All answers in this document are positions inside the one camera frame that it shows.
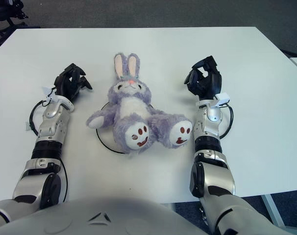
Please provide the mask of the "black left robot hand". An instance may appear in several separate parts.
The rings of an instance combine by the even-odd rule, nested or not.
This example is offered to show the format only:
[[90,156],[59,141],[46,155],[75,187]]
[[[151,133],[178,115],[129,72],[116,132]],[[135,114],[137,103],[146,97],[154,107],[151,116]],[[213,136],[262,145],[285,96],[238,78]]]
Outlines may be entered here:
[[82,68],[71,63],[59,76],[56,77],[54,86],[56,95],[61,95],[74,103],[78,97],[79,91],[83,88],[92,90],[92,86],[85,77],[86,73]]

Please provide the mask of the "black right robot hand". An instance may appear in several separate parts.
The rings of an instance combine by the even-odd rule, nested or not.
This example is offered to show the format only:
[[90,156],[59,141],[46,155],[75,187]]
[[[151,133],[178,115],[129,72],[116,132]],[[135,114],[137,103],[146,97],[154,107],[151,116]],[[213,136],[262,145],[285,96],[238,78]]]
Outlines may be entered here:
[[221,92],[222,76],[217,70],[213,56],[208,56],[192,66],[184,84],[188,90],[197,95],[199,100],[213,100]]

